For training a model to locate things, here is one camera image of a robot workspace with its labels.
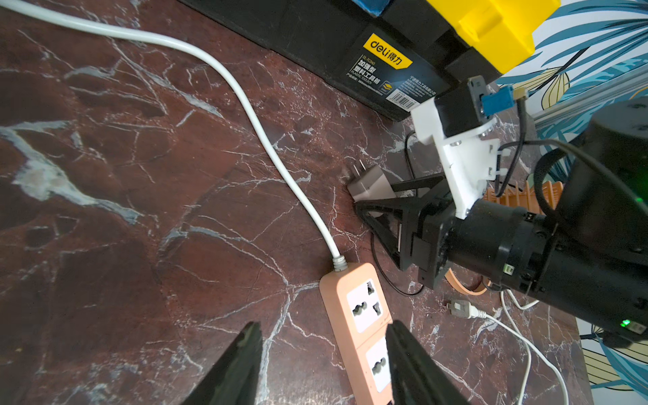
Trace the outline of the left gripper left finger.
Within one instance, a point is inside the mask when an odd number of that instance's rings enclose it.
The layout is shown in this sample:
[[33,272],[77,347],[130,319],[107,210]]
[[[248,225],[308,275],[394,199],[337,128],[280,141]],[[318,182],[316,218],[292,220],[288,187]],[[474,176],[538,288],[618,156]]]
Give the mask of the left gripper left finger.
[[182,404],[255,404],[263,357],[259,322],[248,322]]

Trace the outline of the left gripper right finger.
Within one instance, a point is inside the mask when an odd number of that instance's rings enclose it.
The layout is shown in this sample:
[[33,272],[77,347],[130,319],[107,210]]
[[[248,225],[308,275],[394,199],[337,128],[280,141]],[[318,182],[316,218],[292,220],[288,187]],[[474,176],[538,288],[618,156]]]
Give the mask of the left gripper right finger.
[[400,321],[386,329],[394,404],[465,404],[468,401]]

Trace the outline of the small orange desk fan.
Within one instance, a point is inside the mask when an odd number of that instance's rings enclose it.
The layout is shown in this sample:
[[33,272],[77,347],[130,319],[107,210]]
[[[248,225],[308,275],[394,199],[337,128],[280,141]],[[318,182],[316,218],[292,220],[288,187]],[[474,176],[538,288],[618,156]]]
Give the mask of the small orange desk fan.
[[[555,209],[564,190],[564,184],[562,182],[544,182],[543,185],[541,185],[541,190],[549,206],[552,209]],[[494,187],[488,187],[483,199],[491,203],[511,208],[522,207],[533,214],[543,213],[543,210],[540,208],[536,199],[536,192],[529,182],[525,182],[522,187],[520,187],[516,182],[514,186],[507,187],[501,197],[496,196]],[[447,281],[447,283],[449,283],[456,292],[467,296],[483,295],[494,287],[494,284],[489,279],[481,278],[479,285],[470,289],[460,282],[451,268],[449,268],[445,274],[445,281]]]

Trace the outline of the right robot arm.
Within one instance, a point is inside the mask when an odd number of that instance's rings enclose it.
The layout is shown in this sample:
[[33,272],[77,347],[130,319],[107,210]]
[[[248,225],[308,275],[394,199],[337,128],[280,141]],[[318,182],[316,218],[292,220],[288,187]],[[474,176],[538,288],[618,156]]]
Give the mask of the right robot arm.
[[570,143],[552,142],[540,183],[575,157],[558,204],[537,188],[540,213],[478,200],[468,214],[443,175],[398,183],[422,197],[359,201],[354,210],[401,270],[434,288],[450,264],[601,327],[616,347],[647,338],[647,100],[596,111]]

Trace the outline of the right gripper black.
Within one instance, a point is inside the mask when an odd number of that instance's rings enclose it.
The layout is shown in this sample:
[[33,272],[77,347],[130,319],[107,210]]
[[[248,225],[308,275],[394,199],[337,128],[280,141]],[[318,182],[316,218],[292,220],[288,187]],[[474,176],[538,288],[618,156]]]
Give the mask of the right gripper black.
[[354,212],[397,268],[417,267],[418,281],[434,289],[447,272],[448,237],[457,222],[447,180],[427,175],[391,187],[395,198],[354,202]]

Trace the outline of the pink USB charger adapter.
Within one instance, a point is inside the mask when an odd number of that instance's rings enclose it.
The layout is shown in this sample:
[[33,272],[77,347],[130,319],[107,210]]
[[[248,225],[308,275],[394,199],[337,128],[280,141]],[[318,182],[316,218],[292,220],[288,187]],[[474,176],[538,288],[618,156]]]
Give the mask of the pink USB charger adapter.
[[382,168],[378,165],[365,166],[361,160],[352,164],[351,180],[347,189],[356,203],[396,197]]

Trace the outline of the pink power strip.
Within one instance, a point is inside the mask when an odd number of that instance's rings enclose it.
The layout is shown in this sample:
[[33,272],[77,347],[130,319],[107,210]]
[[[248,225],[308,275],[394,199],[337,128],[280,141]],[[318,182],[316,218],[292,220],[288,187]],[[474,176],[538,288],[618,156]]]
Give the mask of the pink power strip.
[[391,404],[386,328],[393,319],[376,269],[351,263],[322,277],[319,290],[356,403]]

